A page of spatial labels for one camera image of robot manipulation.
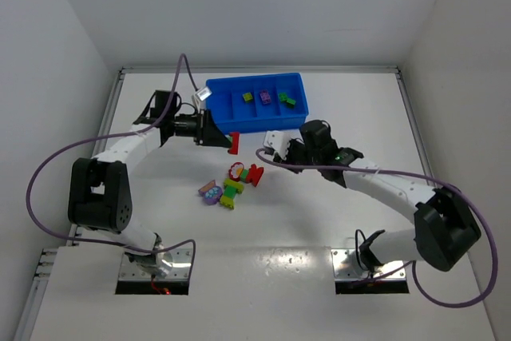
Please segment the lime lego brick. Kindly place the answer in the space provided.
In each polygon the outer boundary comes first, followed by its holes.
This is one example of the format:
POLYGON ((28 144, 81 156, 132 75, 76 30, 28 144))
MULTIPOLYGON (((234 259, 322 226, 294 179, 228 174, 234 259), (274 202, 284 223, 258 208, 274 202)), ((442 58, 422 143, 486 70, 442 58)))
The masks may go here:
POLYGON ((244 99, 245 103, 252 103, 254 101, 254 97, 253 97, 252 93, 244 93, 243 99, 244 99))

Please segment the purple butterfly lego brick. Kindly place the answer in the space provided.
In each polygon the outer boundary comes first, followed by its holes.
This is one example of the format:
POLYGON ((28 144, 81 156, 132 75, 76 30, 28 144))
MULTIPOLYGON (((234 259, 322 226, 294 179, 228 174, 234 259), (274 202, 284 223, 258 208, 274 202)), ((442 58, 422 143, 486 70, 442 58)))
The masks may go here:
POLYGON ((262 89, 259 92, 259 98, 261 100, 261 103, 263 105, 270 105, 271 104, 271 95, 266 89, 262 89))

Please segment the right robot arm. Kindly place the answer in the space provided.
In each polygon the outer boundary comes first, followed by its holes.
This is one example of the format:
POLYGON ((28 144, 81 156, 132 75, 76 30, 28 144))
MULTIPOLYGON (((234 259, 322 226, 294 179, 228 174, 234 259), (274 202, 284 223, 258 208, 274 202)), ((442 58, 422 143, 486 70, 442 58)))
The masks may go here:
POLYGON ((468 204, 448 188, 382 173, 361 152, 339 147, 324 121, 309 121, 299 131, 299 139, 284 139, 274 161, 291 165, 295 173, 304 165, 315 166, 326 180, 374 198, 413 225, 399 232, 380 229, 367 237, 358 246, 364 269, 373 272, 395 260, 423 260, 447 272, 481 238, 468 204))

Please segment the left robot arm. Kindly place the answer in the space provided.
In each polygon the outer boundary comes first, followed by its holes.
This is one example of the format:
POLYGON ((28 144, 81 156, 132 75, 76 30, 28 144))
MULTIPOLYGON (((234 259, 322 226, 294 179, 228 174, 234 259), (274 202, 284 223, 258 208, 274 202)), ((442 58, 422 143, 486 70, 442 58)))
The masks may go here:
POLYGON ((233 134, 224 135, 216 126, 210 110, 184 114, 180 107, 178 93, 155 91, 129 136, 95 157, 76 160, 72 167, 69 221, 123 244, 129 261, 146 270, 162 266, 164 249, 160 236, 133 215, 130 173, 171 137, 191 137, 196 145, 226 148, 229 153, 238 147, 233 134))

